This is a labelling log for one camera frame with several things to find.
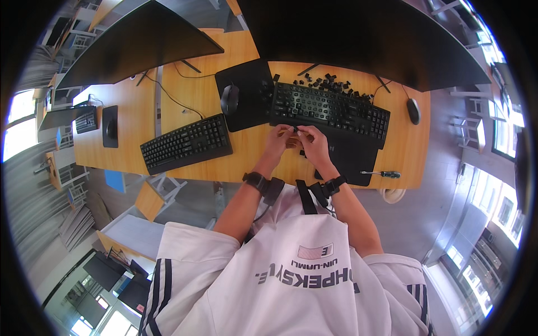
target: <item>screwdriver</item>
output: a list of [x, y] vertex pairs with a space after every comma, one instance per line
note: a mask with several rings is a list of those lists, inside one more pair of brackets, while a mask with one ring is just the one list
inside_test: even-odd
[[381, 175], [382, 177], [390, 177], [390, 178], [400, 178], [402, 176], [401, 173], [398, 173], [397, 171], [361, 171], [361, 174], [377, 174]]

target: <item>keyboard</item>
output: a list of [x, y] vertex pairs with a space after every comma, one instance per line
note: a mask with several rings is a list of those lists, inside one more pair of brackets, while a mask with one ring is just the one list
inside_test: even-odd
[[76, 132], [78, 134], [93, 131], [97, 129], [97, 112], [94, 108], [92, 112], [84, 113], [75, 119]]
[[390, 116], [359, 97], [277, 83], [270, 124], [313, 125], [327, 136], [367, 140], [369, 146], [383, 149]]
[[233, 154], [221, 113], [140, 145], [150, 175]]

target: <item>mouse pad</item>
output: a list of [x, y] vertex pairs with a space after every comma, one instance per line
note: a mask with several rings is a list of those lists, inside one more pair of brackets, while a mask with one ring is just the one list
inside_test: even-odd
[[[103, 109], [103, 122], [101, 128], [103, 129], [103, 147], [118, 148], [118, 105], [109, 106]], [[116, 121], [116, 139], [112, 139], [107, 135], [107, 126], [111, 120]]]
[[215, 74], [215, 81], [220, 98], [228, 85], [239, 88], [237, 110], [224, 115], [230, 132], [269, 122], [274, 84], [266, 60], [257, 59], [222, 70]]
[[[329, 157], [340, 174], [344, 175], [350, 184], [367, 187], [370, 184], [370, 174], [361, 174], [361, 170], [373, 171], [376, 164], [377, 148], [369, 144], [368, 139], [342, 139], [327, 136]], [[322, 180], [316, 170], [314, 177]]]

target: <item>black mouse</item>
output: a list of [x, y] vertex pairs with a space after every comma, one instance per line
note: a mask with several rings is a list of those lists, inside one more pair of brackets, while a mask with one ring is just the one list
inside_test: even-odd
[[411, 98], [407, 101], [407, 112], [409, 112], [409, 119], [411, 119], [411, 122], [418, 125], [420, 122], [420, 109], [416, 100]]
[[235, 85], [228, 85], [224, 88], [221, 98], [222, 113], [229, 116], [237, 110], [239, 103], [239, 88]]
[[117, 131], [118, 131], [118, 127], [116, 126], [116, 121], [115, 120], [111, 120], [108, 122], [108, 125], [107, 125], [107, 137], [109, 137], [110, 139], [117, 139]]

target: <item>curtain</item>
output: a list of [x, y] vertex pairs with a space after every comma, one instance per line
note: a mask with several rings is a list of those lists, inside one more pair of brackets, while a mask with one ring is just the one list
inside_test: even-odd
[[60, 64], [52, 60], [51, 48], [35, 46], [17, 85], [17, 91], [47, 87]]
[[70, 211], [66, 192], [51, 185], [48, 172], [33, 173], [45, 161], [45, 153], [55, 147], [55, 139], [40, 142], [2, 165], [13, 244], [27, 271], [58, 237], [59, 227]]

